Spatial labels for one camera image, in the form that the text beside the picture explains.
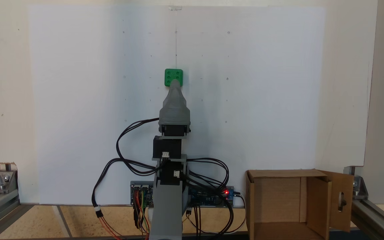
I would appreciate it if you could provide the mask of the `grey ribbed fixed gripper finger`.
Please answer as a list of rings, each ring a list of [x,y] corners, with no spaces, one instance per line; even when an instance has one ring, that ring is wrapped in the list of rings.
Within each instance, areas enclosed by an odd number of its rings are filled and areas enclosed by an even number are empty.
[[[177,79],[172,80],[170,83],[169,92],[164,100],[164,107],[168,107],[173,103],[175,106],[186,106],[186,99],[182,93],[182,86]]]

